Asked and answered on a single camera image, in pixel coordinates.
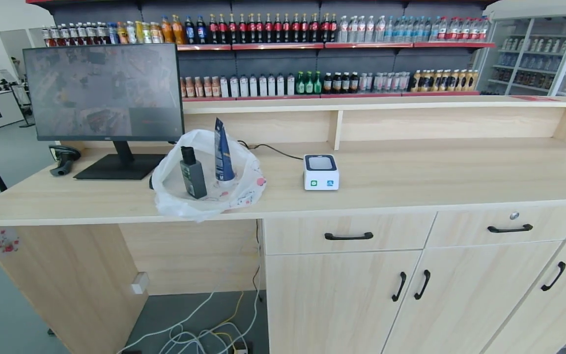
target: computer monitor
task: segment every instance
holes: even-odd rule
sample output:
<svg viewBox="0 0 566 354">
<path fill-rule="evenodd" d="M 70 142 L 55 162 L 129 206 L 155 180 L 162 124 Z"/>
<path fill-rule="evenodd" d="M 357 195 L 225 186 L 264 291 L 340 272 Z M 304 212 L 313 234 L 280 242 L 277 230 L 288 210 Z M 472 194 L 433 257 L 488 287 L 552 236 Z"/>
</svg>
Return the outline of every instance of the computer monitor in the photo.
<svg viewBox="0 0 566 354">
<path fill-rule="evenodd" d="M 142 179 L 162 154 L 128 141 L 177 141 L 184 133 L 176 46 L 90 45 L 23 50 L 39 141 L 112 141 L 74 177 Z"/>
</svg>

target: black drawer handle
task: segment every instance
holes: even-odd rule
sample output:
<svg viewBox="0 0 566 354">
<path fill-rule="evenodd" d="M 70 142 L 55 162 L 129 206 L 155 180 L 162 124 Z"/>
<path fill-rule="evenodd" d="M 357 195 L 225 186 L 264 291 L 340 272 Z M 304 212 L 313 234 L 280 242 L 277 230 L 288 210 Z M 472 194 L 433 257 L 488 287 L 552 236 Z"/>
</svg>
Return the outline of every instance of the black drawer handle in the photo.
<svg viewBox="0 0 566 354">
<path fill-rule="evenodd" d="M 405 285 L 405 280 L 407 278 L 407 275 L 405 274 L 404 271 L 402 271 L 400 277 L 401 277 L 401 286 L 399 287 L 399 292 L 397 292 L 396 295 L 393 295 L 394 302 L 399 301 L 400 292 L 403 290 L 403 286 Z"/>
<path fill-rule="evenodd" d="M 554 284 L 556 284 L 556 282 L 558 281 L 558 278 L 560 278 L 560 276 L 562 275 L 562 272 L 565 271 L 565 267 L 566 267 L 566 264 L 564 262 L 559 262 L 559 268 L 560 268 L 559 275 L 556 276 L 556 278 L 554 279 L 552 284 L 543 285 L 541 287 L 541 290 L 542 291 L 548 291 L 549 289 L 551 289 L 554 286 Z"/>
<path fill-rule="evenodd" d="M 374 235 L 372 233 L 364 233 L 363 236 L 360 237 L 338 237 L 334 236 L 332 233 L 325 233 L 324 238 L 327 240 L 369 240 Z"/>
<path fill-rule="evenodd" d="M 425 269 L 425 271 L 423 271 L 423 274 L 425 274 L 425 284 L 423 284 L 423 288 L 421 289 L 420 293 L 416 293 L 414 294 L 414 298 L 416 300 L 420 300 L 423 297 L 423 293 L 425 292 L 425 288 L 427 287 L 427 283 L 429 283 L 429 278 L 431 278 L 431 273 L 429 273 L 429 271 L 427 269 Z"/>
<path fill-rule="evenodd" d="M 491 231 L 495 234 L 502 234 L 502 233 L 520 233 L 521 231 L 530 231 L 534 229 L 534 226 L 530 224 L 525 224 L 521 229 L 497 229 L 497 227 L 489 226 L 488 231 Z"/>
</svg>

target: display fridge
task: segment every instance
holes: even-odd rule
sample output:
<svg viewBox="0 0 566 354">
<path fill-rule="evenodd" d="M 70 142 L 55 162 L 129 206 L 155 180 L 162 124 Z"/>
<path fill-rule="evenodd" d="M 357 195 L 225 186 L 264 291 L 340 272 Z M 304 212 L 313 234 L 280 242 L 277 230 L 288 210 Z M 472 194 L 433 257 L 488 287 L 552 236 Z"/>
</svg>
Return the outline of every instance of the display fridge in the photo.
<svg viewBox="0 0 566 354">
<path fill-rule="evenodd" d="M 566 5 L 496 9 L 489 18 L 496 47 L 476 59 L 478 90 L 566 96 Z"/>
</svg>

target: white plastic bag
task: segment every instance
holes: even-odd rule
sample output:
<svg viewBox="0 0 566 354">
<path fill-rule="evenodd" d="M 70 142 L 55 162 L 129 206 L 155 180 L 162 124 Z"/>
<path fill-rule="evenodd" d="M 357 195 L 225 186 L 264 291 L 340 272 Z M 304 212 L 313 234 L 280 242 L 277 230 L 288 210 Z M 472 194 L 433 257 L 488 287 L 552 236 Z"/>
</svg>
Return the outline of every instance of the white plastic bag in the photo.
<svg viewBox="0 0 566 354">
<path fill-rule="evenodd" d="M 228 134 L 226 138 L 235 179 L 219 183 L 215 178 L 215 133 L 196 129 L 180 137 L 152 173 L 152 187 L 157 193 L 155 203 L 159 213 L 200 222 L 225 210 L 252 206 L 259 200 L 265 189 L 259 160 Z M 180 172 L 181 146 L 193 147 L 196 159 L 202 163 L 207 190 L 204 198 L 196 200 L 187 194 Z"/>
</svg>

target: checkout counter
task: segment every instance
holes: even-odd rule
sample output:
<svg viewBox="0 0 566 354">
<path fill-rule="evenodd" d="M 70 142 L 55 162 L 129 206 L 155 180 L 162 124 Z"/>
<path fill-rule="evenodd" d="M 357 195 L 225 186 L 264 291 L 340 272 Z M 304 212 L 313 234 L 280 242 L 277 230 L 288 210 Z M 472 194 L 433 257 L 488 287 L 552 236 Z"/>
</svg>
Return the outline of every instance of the checkout counter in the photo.
<svg viewBox="0 0 566 354">
<path fill-rule="evenodd" d="M 566 345 L 566 98 L 184 104 L 186 130 L 216 117 L 249 144 L 334 154 L 340 189 L 305 191 L 301 161 L 258 149 L 258 203 L 197 224 L 159 215 L 147 178 L 73 179 L 112 143 L 62 142 L 83 150 L 70 175 L 0 194 L 0 266 L 72 353 L 123 348 L 148 296 L 211 292 L 225 269 L 218 291 L 252 289 L 258 251 L 271 354 Z"/>
</svg>

